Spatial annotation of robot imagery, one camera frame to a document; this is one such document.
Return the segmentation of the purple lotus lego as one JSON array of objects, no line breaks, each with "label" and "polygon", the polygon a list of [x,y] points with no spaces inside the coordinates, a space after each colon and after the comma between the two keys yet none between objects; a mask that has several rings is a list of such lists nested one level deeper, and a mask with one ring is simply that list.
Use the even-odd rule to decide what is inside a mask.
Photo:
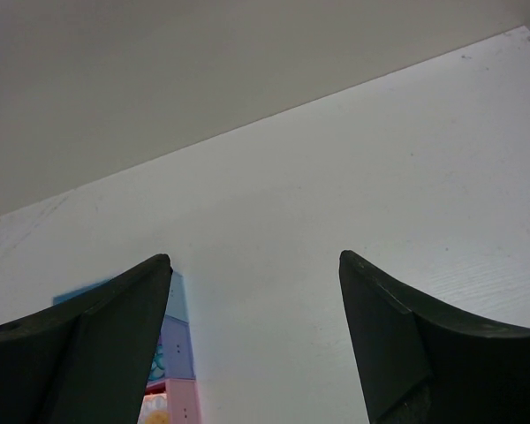
[{"label": "purple lotus lego", "polygon": [[163,363],[163,346],[158,344],[155,348],[155,355],[151,363],[149,382],[158,382],[165,377],[165,367]]}]

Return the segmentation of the red flower round lego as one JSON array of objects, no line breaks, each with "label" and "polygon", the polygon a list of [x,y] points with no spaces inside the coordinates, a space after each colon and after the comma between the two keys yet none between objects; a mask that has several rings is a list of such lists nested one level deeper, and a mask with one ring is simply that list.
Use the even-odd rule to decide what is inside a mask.
[{"label": "red flower round lego", "polygon": [[170,424],[165,394],[146,395],[143,398],[138,424]]}]

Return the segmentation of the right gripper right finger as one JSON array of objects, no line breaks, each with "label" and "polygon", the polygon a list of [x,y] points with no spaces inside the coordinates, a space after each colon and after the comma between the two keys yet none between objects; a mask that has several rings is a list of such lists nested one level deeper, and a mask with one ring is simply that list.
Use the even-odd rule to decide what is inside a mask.
[{"label": "right gripper right finger", "polygon": [[471,314],[352,251],[339,281],[372,423],[530,423],[530,329]]}]

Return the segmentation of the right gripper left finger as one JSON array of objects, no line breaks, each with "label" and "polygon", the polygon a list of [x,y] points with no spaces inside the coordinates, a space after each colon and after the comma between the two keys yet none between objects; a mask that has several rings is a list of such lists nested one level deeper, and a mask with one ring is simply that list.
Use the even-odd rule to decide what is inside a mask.
[{"label": "right gripper left finger", "polygon": [[170,291],[157,254],[0,325],[0,423],[135,423]]}]

